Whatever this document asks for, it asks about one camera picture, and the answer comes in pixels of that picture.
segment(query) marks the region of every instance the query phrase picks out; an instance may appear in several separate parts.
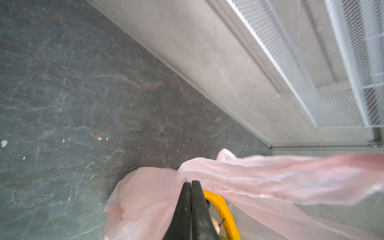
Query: paint chip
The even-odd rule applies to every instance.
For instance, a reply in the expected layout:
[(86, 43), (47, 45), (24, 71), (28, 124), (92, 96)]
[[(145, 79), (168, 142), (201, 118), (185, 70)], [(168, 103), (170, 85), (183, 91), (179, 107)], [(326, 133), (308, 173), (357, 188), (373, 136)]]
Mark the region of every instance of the paint chip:
[(8, 144), (7, 140), (1, 141), (1, 147), (5, 147)]

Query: white debris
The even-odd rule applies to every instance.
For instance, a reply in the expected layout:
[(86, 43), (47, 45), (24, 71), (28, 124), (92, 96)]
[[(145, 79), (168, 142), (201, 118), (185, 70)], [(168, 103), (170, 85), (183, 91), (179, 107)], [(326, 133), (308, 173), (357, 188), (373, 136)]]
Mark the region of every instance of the white debris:
[(5, 147), (8, 144), (7, 140), (1, 141), (1, 147)]

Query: pink plastic bag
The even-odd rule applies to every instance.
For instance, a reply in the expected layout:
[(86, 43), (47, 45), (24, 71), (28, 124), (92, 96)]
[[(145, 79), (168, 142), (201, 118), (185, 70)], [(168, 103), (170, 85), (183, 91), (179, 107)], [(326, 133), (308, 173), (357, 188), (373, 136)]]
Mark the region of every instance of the pink plastic bag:
[(195, 158), (183, 163), (177, 172), (143, 167), (129, 173), (107, 202), (103, 239), (161, 240), (186, 180), (199, 180), (203, 189), (231, 202), (243, 240), (268, 232), (264, 239), (380, 239), (356, 228), (309, 217), (293, 203), (353, 205), (382, 191), (383, 155), (237, 159), (226, 149), (216, 161)]

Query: dark stone surface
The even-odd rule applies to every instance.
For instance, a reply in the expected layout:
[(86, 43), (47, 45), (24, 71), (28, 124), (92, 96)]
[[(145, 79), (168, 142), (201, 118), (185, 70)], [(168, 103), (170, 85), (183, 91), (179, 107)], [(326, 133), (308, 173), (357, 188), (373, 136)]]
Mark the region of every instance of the dark stone surface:
[(271, 153), (85, 1), (0, 13), (1, 239), (98, 239), (138, 167)]

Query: plastic bag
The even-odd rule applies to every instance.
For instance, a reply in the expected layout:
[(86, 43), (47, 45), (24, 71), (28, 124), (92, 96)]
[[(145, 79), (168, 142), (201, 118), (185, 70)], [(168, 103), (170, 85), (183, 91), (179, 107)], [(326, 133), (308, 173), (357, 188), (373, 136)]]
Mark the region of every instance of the plastic bag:
[(178, 171), (143, 167), (129, 173), (113, 191), (103, 238), (161, 240), (183, 182), (199, 180), (203, 189), (233, 204), (243, 240), (379, 240), (356, 228), (309, 217), (294, 203), (353, 205), (383, 190), (383, 172), (384, 157), (378, 154), (237, 159), (226, 149), (216, 161), (195, 158)]

